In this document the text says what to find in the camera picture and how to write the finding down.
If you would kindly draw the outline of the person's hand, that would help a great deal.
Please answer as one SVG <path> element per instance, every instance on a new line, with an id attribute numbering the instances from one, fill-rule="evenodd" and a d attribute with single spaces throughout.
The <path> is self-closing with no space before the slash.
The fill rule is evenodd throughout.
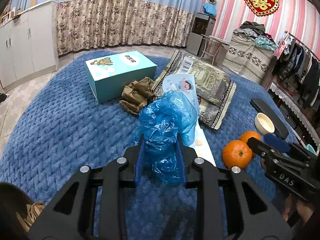
<path id="1" fill-rule="evenodd" d="M 297 210 L 298 214 L 303 220 L 303 223 L 305 224 L 314 213 L 316 207 L 312 203 L 305 203 L 296 197 L 289 195 L 285 200 L 285 209 L 282 212 L 282 217 L 285 219 L 285 221 L 288 220 L 289 213 L 293 209 Z"/>

